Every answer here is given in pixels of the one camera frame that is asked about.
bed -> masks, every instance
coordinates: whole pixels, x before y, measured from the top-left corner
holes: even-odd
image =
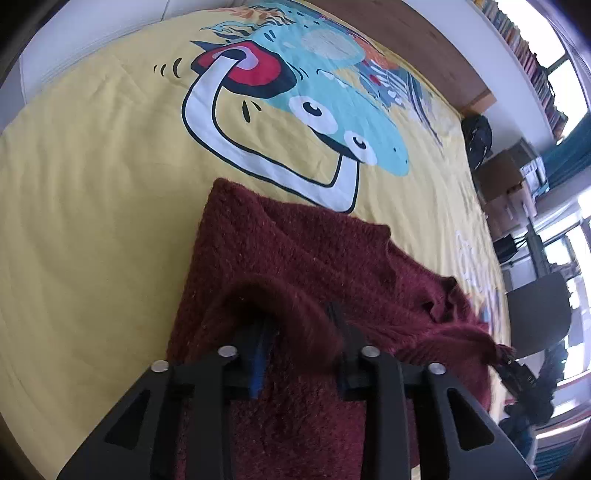
[[[218,177],[389,225],[509,342],[460,116],[427,79],[305,2],[172,18],[80,61],[0,136],[0,412],[43,477],[164,357]]]

book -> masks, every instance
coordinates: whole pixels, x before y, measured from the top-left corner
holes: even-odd
[[[513,45],[511,46],[513,51],[517,51],[517,48],[519,47],[519,45],[521,44],[521,40],[523,40],[521,38],[521,30],[519,30],[519,27],[516,25],[515,27],[515,37],[513,40]]]
[[[525,48],[525,40],[520,37],[517,48],[515,49],[515,56],[517,57],[517,60],[519,60],[519,58],[521,57],[521,54],[523,53],[524,48]]]
[[[496,2],[493,2],[492,8],[488,11],[488,15],[487,15],[488,20],[490,20],[491,23],[493,23],[498,13],[499,13],[499,5]]]
[[[534,56],[531,54],[530,48],[528,46],[528,48],[524,52],[523,59],[521,60],[521,66],[523,67],[524,70],[527,70],[527,68],[529,67],[530,62],[533,58],[534,58]]]
[[[506,14],[504,14],[503,12],[501,12],[501,18],[499,20],[499,33],[501,34],[501,37],[503,37],[503,33],[505,32],[505,27],[507,26],[507,24],[509,23],[509,17],[507,17]]]
[[[508,39],[509,39],[509,35],[511,34],[511,29],[513,28],[513,25],[515,25],[515,24],[511,20],[509,20],[507,22],[507,25],[503,29],[502,35],[507,43],[509,43]]]
[[[492,8],[492,3],[493,3],[493,0],[485,0],[484,6],[482,7],[482,13],[484,13],[485,15],[488,15],[488,12]]]
[[[535,70],[536,70],[536,68],[537,68],[537,67],[538,67],[538,60],[536,59],[536,56],[535,56],[535,53],[534,53],[534,59],[533,59],[533,61],[530,63],[530,66],[529,66],[529,68],[528,68],[528,69],[527,69],[527,71],[526,71],[526,73],[527,73],[527,76],[528,76],[528,78],[530,79],[530,82],[531,82],[531,79],[532,79],[532,78],[533,78],[533,76],[534,76],[534,73],[535,73]]]
[[[495,26],[495,28],[497,30],[499,30],[501,27],[501,23],[503,22],[503,15],[505,15],[505,14],[497,8],[497,13],[495,15],[495,19],[492,22],[492,24]]]
[[[528,51],[528,54],[525,56],[525,62],[521,63],[523,65],[523,69],[525,71],[525,74],[527,74],[527,71],[530,69],[530,65],[531,63],[534,61],[534,56],[531,54],[530,51]]]

chair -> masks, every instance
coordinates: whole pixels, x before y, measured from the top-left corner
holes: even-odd
[[[511,346],[517,358],[541,352],[569,332],[572,310],[569,289],[560,272],[538,278],[507,294]]]

cartoon print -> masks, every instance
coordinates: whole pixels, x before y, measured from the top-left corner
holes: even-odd
[[[245,173],[341,212],[355,207],[360,163],[406,175],[407,149],[387,111],[335,73],[364,61],[359,41],[304,5],[266,2],[247,10],[253,9],[265,14],[262,22],[259,16],[206,27],[226,43],[194,41],[204,52],[191,64],[199,78],[183,102],[193,138]],[[231,139],[216,120],[221,88],[261,99],[309,127],[339,156],[332,180],[307,178]]]

